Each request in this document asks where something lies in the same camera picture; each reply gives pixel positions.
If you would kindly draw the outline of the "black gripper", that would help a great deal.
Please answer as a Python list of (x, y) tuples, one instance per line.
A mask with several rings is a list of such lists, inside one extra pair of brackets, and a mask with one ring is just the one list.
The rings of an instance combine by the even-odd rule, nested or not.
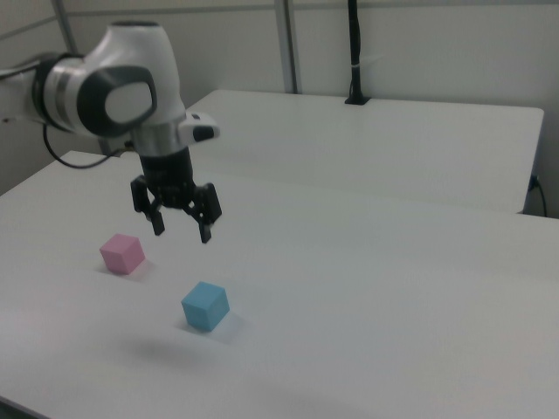
[[(166, 156), (140, 156), (140, 162), (143, 175), (130, 183), (135, 211), (142, 213), (152, 224), (154, 234), (160, 236), (165, 231), (161, 205), (183, 210), (196, 220), (201, 242), (207, 244), (222, 209), (213, 183), (194, 183), (189, 149)], [(153, 201), (149, 200), (148, 190)]]

